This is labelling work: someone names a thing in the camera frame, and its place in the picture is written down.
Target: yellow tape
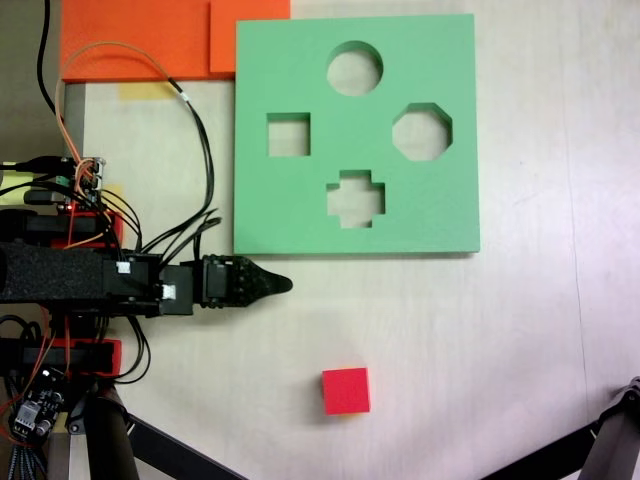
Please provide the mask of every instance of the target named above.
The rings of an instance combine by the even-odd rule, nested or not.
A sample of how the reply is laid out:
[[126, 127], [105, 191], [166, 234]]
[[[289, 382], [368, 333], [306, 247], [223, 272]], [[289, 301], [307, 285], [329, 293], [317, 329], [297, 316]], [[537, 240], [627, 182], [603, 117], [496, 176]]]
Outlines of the yellow tape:
[[132, 82], [118, 84], [120, 100], [164, 100], [176, 96], [169, 82]]
[[67, 433], [67, 412], [60, 412], [58, 415], [58, 419], [56, 420], [56, 424], [53, 426], [53, 433]]
[[[9, 170], [5, 170], [4, 175], [2, 177], [2, 182], [0, 183], [0, 189], [5, 189], [9, 187], [14, 187], [16, 185], [20, 185], [21, 183], [30, 182], [33, 180], [33, 173], [26, 172], [12, 172]], [[0, 206], [7, 205], [24, 205], [24, 193], [29, 190], [29, 187], [26, 188], [17, 188], [13, 192], [9, 192], [6, 195], [0, 197]]]

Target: octagonal hole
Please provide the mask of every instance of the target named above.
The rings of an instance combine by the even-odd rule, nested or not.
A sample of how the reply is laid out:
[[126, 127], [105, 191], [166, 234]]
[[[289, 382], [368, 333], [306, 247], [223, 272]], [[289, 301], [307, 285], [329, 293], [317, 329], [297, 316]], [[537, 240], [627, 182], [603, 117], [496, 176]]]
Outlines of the octagonal hole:
[[453, 142], [451, 117], [435, 103], [412, 103], [396, 118], [392, 137], [409, 160], [435, 160]]

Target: circular hole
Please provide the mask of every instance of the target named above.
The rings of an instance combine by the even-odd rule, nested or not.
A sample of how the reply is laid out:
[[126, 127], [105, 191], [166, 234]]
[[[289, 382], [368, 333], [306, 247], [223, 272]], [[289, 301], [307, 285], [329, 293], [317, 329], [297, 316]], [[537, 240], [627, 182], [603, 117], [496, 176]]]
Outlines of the circular hole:
[[327, 80], [342, 95], [369, 93], [381, 78], [382, 57], [368, 43], [343, 43], [331, 53]]

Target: cross-shaped hole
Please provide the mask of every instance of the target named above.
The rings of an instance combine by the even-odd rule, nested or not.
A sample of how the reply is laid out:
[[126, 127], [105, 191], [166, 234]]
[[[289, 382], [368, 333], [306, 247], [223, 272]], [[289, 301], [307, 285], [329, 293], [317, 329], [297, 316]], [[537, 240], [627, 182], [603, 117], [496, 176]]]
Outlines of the cross-shaped hole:
[[371, 183], [371, 171], [342, 171], [340, 184], [327, 184], [329, 215], [342, 228], [371, 228], [374, 215], [384, 214], [384, 183]]

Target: black foam padding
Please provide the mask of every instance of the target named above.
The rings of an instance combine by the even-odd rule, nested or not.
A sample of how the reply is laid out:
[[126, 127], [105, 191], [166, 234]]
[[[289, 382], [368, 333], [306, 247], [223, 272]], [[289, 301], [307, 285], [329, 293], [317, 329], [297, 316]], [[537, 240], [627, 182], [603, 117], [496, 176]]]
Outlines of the black foam padding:
[[0, 303], [105, 299], [102, 268], [90, 250], [0, 243]]

